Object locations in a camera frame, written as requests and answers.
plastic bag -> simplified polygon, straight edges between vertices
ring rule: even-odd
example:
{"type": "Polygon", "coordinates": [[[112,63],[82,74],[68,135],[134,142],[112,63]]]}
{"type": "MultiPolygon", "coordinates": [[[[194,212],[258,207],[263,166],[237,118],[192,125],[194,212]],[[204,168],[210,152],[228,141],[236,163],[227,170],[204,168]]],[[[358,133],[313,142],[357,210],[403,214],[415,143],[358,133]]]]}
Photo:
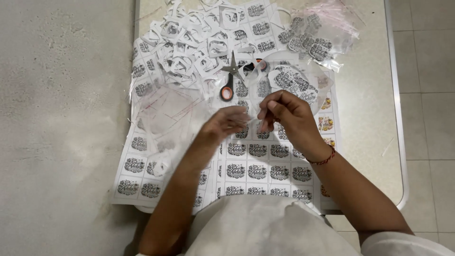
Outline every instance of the plastic bag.
{"type": "Polygon", "coordinates": [[[308,102],[313,115],[318,113],[333,85],[309,55],[292,51],[278,51],[265,57],[245,82],[257,113],[268,94],[284,89],[308,102]]]}
{"type": "Polygon", "coordinates": [[[304,10],[291,12],[288,47],[308,53],[313,60],[339,72],[343,66],[335,59],[347,53],[359,39],[364,23],[340,0],[326,0],[304,10]]]}

tiled floor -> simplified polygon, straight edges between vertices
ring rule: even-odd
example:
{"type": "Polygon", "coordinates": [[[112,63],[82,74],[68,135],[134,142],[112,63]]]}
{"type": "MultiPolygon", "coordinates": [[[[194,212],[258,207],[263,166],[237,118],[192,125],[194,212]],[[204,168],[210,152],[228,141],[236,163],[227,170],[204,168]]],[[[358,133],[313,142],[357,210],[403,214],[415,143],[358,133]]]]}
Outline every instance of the tiled floor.
{"type": "MultiPolygon", "coordinates": [[[[455,251],[455,0],[389,0],[417,236],[455,251]]],[[[358,248],[344,216],[328,216],[358,248]]]]}

white sleeve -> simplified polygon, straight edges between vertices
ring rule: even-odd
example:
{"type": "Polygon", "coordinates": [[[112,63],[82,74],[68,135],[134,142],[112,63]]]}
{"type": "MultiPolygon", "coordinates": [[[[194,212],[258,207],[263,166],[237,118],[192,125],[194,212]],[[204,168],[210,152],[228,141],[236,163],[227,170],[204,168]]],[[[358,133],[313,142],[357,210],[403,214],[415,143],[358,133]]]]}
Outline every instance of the white sleeve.
{"type": "Polygon", "coordinates": [[[446,247],[428,239],[398,232],[381,232],[362,244],[364,256],[455,256],[446,247]]]}

table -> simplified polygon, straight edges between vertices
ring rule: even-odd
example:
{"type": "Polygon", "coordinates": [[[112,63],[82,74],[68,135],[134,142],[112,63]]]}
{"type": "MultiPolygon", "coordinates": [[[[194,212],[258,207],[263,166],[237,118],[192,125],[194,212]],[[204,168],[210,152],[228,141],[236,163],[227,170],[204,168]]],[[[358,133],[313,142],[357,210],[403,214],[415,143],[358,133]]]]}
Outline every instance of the table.
{"type": "MultiPolygon", "coordinates": [[[[302,9],[309,1],[273,2],[291,10],[302,9]]],[[[343,2],[355,6],[366,24],[353,50],[337,59],[344,63],[335,75],[343,155],[402,209],[409,186],[389,2],[343,2]]],[[[198,3],[184,0],[182,4],[197,9],[198,3]]],[[[149,30],[152,20],[161,20],[166,10],[164,0],[136,0],[135,39],[149,30]]]]}

left hand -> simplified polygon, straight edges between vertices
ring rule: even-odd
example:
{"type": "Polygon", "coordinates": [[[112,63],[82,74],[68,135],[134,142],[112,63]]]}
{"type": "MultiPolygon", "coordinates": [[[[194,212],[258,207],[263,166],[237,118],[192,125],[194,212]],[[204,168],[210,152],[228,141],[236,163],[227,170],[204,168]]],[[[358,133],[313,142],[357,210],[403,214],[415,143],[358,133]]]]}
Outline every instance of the left hand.
{"type": "Polygon", "coordinates": [[[228,135],[238,133],[250,120],[247,108],[230,106],[219,109],[201,128],[196,139],[218,146],[228,135]]]}

